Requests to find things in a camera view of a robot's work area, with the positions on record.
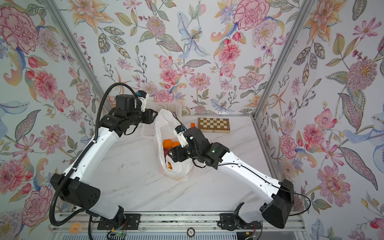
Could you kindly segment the white translucent plastic bag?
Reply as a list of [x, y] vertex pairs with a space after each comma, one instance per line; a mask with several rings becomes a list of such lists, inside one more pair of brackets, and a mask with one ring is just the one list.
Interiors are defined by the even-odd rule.
[[174, 161], [177, 150], [182, 146], [181, 140], [177, 138], [175, 128], [181, 123], [176, 115], [168, 110], [160, 110], [155, 119], [154, 146], [160, 172], [174, 181], [186, 181], [193, 167], [192, 161], [187, 159], [183, 162]]

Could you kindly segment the pink dragon fruit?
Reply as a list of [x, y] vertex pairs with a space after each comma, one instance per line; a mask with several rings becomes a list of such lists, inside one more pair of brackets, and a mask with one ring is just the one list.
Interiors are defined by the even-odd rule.
[[169, 155], [170, 149], [165, 149], [164, 148], [164, 157], [166, 158]]

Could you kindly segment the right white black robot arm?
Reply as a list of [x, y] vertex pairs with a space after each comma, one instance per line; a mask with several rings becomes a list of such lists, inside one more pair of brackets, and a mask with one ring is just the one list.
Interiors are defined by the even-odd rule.
[[255, 201], [237, 206], [231, 219], [233, 225], [244, 229], [253, 222], [267, 221], [278, 229], [285, 227], [294, 205], [292, 182], [281, 182], [254, 169], [224, 145], [210, 143], [196, 127], [187, 129], [179, 125], [173, 133], [180, 142], [169, 153], [175, 163], [197, 160], [206, 167], [234, 177], [258, 194]]

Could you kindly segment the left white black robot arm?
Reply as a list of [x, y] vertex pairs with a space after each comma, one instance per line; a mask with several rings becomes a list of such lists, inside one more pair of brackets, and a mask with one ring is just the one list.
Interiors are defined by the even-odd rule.
[[[51, 177], [51, 185], [56, 191], [49, 212], [52, 225], [61, 226], [81, 212], [109, 220], [118, 227], [126, 222], [124, 209], [103, 197], [90, 182], [108, 150], [131, 126], [136, 128], [139, 124], [154, 122], [158, 113], [146, 107], [148, 98], [145, 91], [117, 95], [115, 108], [98, 121], [94, 136], [77, 159], [62, 174]], [[59, 221], [55, 218], [58, 199], [78, 206], [80, 210]]]

